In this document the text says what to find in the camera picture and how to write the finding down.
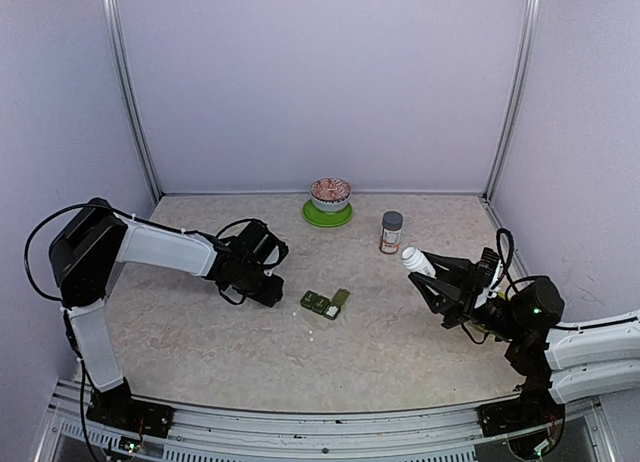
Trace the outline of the small white pill bottle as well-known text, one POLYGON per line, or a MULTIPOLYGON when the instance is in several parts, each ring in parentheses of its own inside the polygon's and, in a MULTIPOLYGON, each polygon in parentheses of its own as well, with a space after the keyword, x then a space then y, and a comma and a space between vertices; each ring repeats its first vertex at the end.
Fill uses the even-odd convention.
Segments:
POLYGON ((436 277, 436 270, 427 256, 414 246, 406 247, 402 251, 401 260, 410 273, 416 272, 427 277, 436 277))

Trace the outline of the green pill organizer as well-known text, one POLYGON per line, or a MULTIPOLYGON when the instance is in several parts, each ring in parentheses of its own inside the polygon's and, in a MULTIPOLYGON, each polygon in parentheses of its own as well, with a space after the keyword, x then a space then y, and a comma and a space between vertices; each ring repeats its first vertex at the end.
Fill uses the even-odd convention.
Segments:
POLYGON ((313 291, 307 291, 300 300, 300 305, 329 320, 335 320, 350 297, 350 292, 340 288, 331 297, 325 297, 313 291))

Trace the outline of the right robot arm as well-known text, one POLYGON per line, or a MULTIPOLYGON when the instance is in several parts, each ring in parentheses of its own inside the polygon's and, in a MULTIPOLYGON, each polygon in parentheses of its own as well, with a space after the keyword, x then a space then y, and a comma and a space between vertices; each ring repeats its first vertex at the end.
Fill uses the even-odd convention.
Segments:
POLYGON ((523 426, 546 414, 552 399, 578 399, 639 386, 639 314, 563 323, 565 302, 547 276, 513 279, 515 244, 500 228, 495 248, 478 261, 406 247, 408 278, 446 329, 475 326, 485 338, 507 343, 506 359, 525 379, 511 415, 523 426))

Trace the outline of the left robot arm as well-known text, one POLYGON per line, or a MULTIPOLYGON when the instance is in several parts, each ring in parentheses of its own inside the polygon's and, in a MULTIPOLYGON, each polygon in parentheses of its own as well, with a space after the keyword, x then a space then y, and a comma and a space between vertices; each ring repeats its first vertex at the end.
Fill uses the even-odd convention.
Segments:
POLYGON ((134 272, 171 279, 187 276, 211 283, 226 303, 251 300, 272 307, 283 296, 275 272, 289 254, 287 243, 256 218, 236 221, 240 232, 215 234, 174 228, 113 207, 103 198, 64 207, 40 221, 24 243, 23 266, 31 288, 62 311, 72 350, 102 412, 121 427, 140 416, 130 397, 107 322, 106 308, 122 278, 134 272), (31 245, 54 220, 71 218, 48 248, 56 293, 43 290, 31 269, 31 245))

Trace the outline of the amber bottle grey cap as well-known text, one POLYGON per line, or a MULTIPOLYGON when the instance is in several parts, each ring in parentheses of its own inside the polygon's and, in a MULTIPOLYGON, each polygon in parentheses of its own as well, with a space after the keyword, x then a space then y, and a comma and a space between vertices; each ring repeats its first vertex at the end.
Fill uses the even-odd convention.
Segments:
POLYGON ((397 211, 387 211, 382 216, 379 250, 394 254, 399 250, 403 216, 397 211))

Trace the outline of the green plate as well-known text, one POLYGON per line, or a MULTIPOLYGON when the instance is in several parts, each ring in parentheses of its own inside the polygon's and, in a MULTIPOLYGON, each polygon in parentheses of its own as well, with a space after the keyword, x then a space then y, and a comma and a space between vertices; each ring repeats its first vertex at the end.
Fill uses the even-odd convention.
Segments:
POLYGON ((320 228, 336 228, 347 224, 353 216, 353 208, 351 204, 338 212, 328 213, 319 210, 312 202, 308 200, 302 208, 303 218, 311 225, 320 228))

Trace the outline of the red patterned white bowl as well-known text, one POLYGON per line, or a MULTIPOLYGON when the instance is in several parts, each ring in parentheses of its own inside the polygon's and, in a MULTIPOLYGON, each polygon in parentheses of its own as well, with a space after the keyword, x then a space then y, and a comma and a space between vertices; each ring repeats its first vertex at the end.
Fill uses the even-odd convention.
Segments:
POLYGON ((316 209, 324 213, 337 213, 349 204, 351 185, 341 178, 322 178, 311 184, 310 196, 316 209))

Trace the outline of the front aluminium rail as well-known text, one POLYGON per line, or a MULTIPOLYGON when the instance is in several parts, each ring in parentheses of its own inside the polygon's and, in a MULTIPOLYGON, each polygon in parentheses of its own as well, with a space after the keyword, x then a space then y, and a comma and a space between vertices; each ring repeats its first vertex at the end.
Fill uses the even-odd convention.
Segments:
POLYGON ((86 418, 90 391, 62 380, 37 461, 617 461, 597 399, 527 426, 493 422, 481 403, 370 413, 278 413, 171 401, 157 437, 86 418))

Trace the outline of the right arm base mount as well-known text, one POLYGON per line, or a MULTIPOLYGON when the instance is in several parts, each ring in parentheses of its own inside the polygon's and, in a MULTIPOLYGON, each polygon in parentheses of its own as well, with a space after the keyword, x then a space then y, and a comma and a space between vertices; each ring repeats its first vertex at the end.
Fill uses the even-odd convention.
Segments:
POLYGON ((525 388, 517 398, 482 404, 477 408, 484 437, 517 432, 562 419, 564 404, 556 403, 547 389, 525 388))

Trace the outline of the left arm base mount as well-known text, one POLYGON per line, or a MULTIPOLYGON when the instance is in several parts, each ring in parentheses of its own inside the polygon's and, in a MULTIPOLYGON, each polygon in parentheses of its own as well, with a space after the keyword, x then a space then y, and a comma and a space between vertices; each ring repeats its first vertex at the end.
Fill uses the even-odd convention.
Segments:
POLYGON ((171 406, 130 396, 94 393, 86 417, 93 422, 142 436, 166 438, 173 421, 171 406))

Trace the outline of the right aluminium frame post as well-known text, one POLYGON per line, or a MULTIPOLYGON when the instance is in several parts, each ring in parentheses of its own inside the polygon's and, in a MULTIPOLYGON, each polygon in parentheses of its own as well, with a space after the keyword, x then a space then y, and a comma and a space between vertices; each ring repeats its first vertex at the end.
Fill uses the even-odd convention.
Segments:
POLYGON ((483 199, 491 205, 506 167, 521 102, 524 96, 541 0, 526 0, 522 30, 517 51, 514 74, 507 99, 506 112, 500 130, 498 146, 483 192, 483 199))

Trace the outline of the aluminium frame post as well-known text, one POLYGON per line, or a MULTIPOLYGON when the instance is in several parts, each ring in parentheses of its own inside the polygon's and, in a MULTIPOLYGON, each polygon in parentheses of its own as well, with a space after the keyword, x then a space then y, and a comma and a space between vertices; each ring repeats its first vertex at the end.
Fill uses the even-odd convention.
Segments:
POLYGON ((117 80, 120 86, 134 147, 141 164, 143 177, 151 200, 157 205, 164 193, 161 189, 159 177, 152 160, 135 96, 134 85, 127 60, 118 0, 102 0, 102 5, 114 54, 117 80))
POLYGON ((526 0, 522 30, 517 51, 514 74, 507 99, 506 112, 500 130, 498 146, 483 192, 483 199, 491 205, 506 167, 521 102, 524 96, 541 0, 526 0))

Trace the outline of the left aluminium frame post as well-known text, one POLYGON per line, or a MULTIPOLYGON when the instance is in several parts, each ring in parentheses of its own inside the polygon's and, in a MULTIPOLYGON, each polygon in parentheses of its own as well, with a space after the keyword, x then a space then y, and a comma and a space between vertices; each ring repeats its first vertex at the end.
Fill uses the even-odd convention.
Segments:
POLYGON ((134 85, 127 60, 118 0, 102 0, 102 5, 114 54, 117 80, 120 86, 134 147, 141 164, 143 177, 151 200, 157 205, 164 193, 161 189, 159 177, 152 160, 135 96, 134 85))

